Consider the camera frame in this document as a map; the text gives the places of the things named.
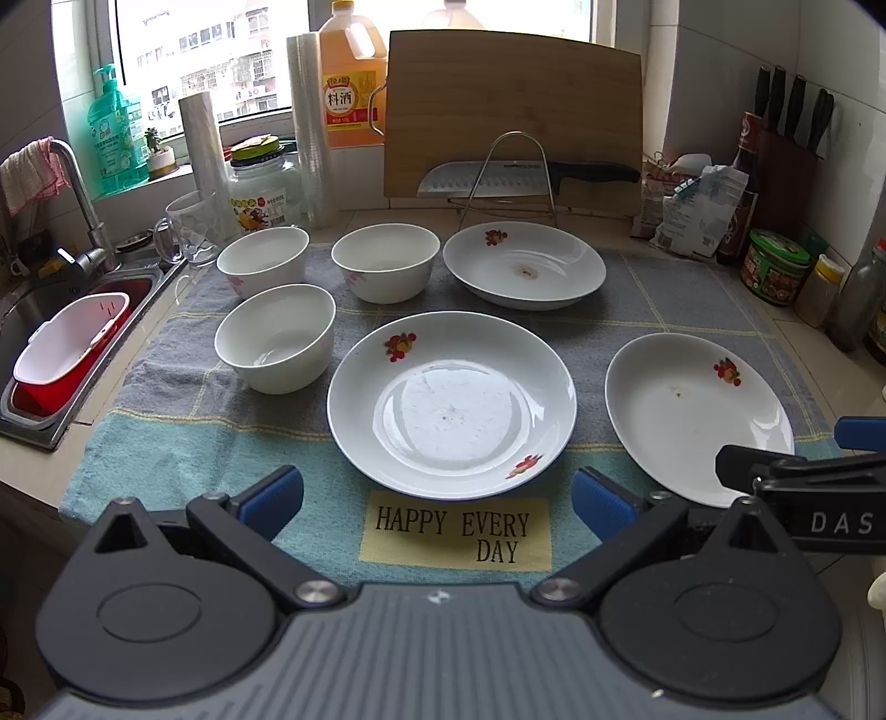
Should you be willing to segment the glass jar green lid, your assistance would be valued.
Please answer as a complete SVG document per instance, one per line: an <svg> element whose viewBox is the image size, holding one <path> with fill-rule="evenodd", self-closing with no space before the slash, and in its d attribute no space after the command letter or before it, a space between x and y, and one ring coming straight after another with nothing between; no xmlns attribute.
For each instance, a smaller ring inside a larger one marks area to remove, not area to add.
<svg viewBox="0 0 886 720"><path fill-rule="evenodd" d="M230 207L245 233L297 225L303 189L296 162L276 135L258 135L231 149Z"/></svg>

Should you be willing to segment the white seasoning bag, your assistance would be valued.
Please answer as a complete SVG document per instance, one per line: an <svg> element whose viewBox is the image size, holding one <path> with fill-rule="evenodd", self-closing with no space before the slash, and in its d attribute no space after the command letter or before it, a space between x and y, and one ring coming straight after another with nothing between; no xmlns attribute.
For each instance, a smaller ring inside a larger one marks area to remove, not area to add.
<svg viewBox="0 0 886 720"><path fill-rule="evenodd" d="M673 255L710 260L738 205L745 174L731 165L709 165L664 201L664 219L652 244Z"/></svg>

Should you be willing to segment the pink cloth on faucet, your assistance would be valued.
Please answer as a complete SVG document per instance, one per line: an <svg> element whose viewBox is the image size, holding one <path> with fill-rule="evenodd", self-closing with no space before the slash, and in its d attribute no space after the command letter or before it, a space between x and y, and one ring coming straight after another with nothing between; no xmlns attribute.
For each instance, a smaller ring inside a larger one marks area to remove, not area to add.
<svg viewBox="0 0 886 720"><path fill-rule="evenodd" d="M51 136L29 142L2 162L2 189L11 216L31 203L57 197L69 188L68 174L51 150L51 144Z"/></svg>

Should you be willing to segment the white floral plate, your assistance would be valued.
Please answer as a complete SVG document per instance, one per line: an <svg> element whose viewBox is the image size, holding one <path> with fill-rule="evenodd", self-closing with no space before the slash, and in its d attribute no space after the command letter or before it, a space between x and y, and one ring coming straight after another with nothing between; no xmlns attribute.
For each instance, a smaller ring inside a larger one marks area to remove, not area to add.
<svg viewBox="0 0 886 720"><path fill-rule="evenodd" d="M500 495L539 476L576 425L559 354L486 313L403 316L362 337L336 366L327 423L368 479L432 501Z"/></svg>
<svg viewBox="0 0 886 720"><path fill-rule="evenodd" d="M739 496L715 472L724 445L795 451L787 411L766 379L697 336L653 333L623 345L608 364L605 406L641 470L701 506L727 508Z"/></svg>
<svg viewBox="0 0 886 720"><path fill-rule="evenodd" d="M601 290L602 256L548 225L488 222L460 229L443 246L446 269L475 296L515 311L559 311Z"/></svg>

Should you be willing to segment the grey blue kitchen towel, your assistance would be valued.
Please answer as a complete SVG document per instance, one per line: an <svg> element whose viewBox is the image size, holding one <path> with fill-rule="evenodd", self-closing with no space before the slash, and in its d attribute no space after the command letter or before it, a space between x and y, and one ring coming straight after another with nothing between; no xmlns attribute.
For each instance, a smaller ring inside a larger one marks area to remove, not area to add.
<svg viewBox="0 0 886 720"><path fill-rule="evenodd" d="M475 468L490 471L491 498L415 500L365 476L329 430L325 379L282 396L251 390L215 349L237 300L209 270L133 363L91 434L61 516L89 525L119 496L173 510L201 493L240 492L291 465L302 474L305 502L279 532L279 548L331 578L532 585L595 544L572 512L576 470L590 466L632 492L655 489L612 429L604 385L612 356L656 332L717 343L727 360L774 390L799 453L835 455L825 413L766 314L730 273L655 255L611 251L604 261L607 277L590 299L563 311L509 313L574 381L574 429L558 443L540 424L539 390L553 371L527 349L488 330L432 345L411 325L413 316L435 311L490 315L491 306L449 271L435 269L407 303L374 307L348 291L329 250L308 256L310 281L338 308L333 352L359 358L342 405L347 420L367 422L362 441L439 485L460 483Z"/></svg>

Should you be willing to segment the green dish soap bottle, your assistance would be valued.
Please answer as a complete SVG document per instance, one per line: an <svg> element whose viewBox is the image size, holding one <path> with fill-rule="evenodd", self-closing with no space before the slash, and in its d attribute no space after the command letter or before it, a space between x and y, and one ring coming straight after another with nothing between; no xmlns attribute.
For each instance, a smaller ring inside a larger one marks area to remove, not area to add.
<svg viewBox="0 0 886 720"><path fill-rule="evenodd" d="M148 147L143 111L137 99L120 90L116 66L104 64L93 70L101 80L101 93L91 102L91 144L99 167L102 195L126 191L148 180Z"/></svg>

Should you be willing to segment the tall plastic wrap roll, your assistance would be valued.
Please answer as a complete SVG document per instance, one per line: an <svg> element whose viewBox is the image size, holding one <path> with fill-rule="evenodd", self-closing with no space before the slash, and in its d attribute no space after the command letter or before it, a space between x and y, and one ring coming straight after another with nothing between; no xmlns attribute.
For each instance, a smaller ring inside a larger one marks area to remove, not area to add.
<svg viewBox="0 0 886 720"><path fill-rule="evenodd" d="M311 227L333 224L338 213L332 186L332 159L321 97L320 39L314 32L287 39L291 112L297 142L306 216Z"/></svg>

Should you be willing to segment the red white sink basket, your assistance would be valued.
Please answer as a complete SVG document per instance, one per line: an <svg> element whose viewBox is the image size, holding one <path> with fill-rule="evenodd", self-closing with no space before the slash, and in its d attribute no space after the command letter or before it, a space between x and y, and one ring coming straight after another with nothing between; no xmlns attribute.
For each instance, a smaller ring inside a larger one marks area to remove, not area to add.
<svg viewBox="0 0 886 720"><path fill-rule="evenodd" d="M42 322L13 365L11 408L36 419L60 411L151 289L145 277L114 280Z"/></svg>

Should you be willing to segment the small potted plant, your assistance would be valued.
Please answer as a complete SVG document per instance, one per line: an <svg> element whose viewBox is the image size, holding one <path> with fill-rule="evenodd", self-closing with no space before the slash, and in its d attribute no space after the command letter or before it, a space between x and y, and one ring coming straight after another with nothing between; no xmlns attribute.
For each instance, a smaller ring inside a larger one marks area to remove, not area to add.
<svg viewBox="0 0 886 720"><path fill-rule="evenodd" d="M173 174L177 169L174 148L168 144L162 144L158 131L154 127L149 127L144 136L148 148L148 178L158 180L158 178Z"/></svg>

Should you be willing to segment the short plastic bag roll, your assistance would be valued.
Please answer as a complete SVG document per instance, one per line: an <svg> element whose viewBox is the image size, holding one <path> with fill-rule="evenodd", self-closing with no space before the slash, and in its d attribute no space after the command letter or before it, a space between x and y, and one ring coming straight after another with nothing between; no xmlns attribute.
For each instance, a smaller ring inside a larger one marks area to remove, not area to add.
<svg viewBox="0 0 886 720"><path fill-rule="evenodd" d="M213 214L219 224L222 248L240 237L240 225L231 207L228 171L222 153L221 135L208 91L179 100L186 148L195 186L203 199L212 198Z"/></svg>

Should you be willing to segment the red white snack bag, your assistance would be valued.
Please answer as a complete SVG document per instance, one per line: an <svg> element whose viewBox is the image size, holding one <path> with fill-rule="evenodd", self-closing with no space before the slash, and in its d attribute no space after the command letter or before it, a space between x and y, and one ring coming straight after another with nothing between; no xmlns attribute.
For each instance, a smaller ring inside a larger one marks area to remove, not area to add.
<svg viewBox="0 0 886 720"><path fill-rule="evenodd" d="M632 219L631 237L650 240L664 219L664 201L683 183L692 182L712 163L707 153L688 153L667 161L662 153L644 156L640 213Z"/></svg>

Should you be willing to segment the yellow lid spice jar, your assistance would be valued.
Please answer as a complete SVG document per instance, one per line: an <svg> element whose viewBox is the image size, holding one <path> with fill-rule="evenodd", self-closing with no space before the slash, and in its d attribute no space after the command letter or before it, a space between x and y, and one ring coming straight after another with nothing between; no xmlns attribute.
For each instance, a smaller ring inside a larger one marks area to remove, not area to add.
<svg viewBox="0 0 886 720"><path fill-rule="evenodd" d="M808 326L818 328L825 322L832 303L841 290L846 269L826 254L818 255L818 260L795 301L795 312Z"/></svg>

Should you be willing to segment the white bowl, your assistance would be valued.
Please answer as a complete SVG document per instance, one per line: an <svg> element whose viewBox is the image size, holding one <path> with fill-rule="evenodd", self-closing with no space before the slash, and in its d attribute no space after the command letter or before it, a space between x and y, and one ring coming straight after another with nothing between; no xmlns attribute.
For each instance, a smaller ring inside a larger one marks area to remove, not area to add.
<svg viewBox="0 0 886 720"><path fill-rule="evenodd" d="M398 305L426 288L441 243L431 229L380 224L355 229L332 248L333 264L362 301Z"/></svg>
<svg viewBox="0 0 886 720"><path fill-rule="evenodd" d="M301 284L310 243L310 234L295 225L260 229L222 250L217 267L237 297L248 300L277 286Z"/></svg>
<svg viewBox="0 0 886 720"><path fill-rule="evenodd" d="M336 303L311 284L243 300L219 324L215 352L249 388L279 396L314 383L332 363Z"/></svg>

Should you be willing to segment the dark knife block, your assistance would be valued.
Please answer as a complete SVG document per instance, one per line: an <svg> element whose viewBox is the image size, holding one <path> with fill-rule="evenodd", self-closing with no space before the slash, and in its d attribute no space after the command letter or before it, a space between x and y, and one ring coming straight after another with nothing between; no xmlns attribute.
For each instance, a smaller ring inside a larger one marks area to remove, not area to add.
<svg viewBox="0 0 886 720"><path fill-rule="evenodd" d="M787 87L787 70L761 66L754 105L756 110L763 110L754 224L795 241L802 239L820 159L818 146L835 110L835 97L825 89L818 90L808 138L800 142L796 132L805 98L806 80L802 75L796 75Z"/></svg>

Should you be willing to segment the clear glass mug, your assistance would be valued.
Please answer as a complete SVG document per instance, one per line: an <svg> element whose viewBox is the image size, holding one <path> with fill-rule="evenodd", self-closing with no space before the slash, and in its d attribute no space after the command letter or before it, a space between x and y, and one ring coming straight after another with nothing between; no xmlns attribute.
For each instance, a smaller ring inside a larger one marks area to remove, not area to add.
<svg viewBox="0 0 886 720"><path fill-rule="evenodd" d="M171 201L153 227L154 250L165 263L211 265L221 255L221 244L215 193L194 191Z"/></svg>

